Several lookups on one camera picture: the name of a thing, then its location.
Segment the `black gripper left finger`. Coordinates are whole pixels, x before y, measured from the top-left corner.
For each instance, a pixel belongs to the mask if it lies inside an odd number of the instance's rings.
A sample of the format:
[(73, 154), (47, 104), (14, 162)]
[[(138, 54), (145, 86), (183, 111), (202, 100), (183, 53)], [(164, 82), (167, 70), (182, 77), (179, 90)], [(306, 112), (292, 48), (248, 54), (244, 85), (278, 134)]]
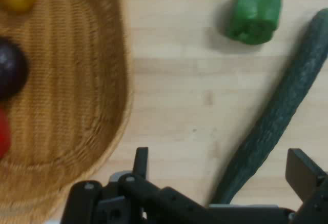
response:
[(146, 179), (148, 148), (137, 148), (133, 170), (106, 186), (90, 180), (75, 183), (61, 223), (210, 223), (204, 207), (172, 188)]

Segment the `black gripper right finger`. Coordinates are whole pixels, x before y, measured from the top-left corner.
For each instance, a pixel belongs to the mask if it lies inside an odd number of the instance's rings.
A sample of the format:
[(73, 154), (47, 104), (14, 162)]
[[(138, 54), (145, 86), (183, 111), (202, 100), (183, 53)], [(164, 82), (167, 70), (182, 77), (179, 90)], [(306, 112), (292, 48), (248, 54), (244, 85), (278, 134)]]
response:
[(327, 223), (327, 173), (301, 149), (288, 149), (285, 178), (302, 201), (290, 223)]

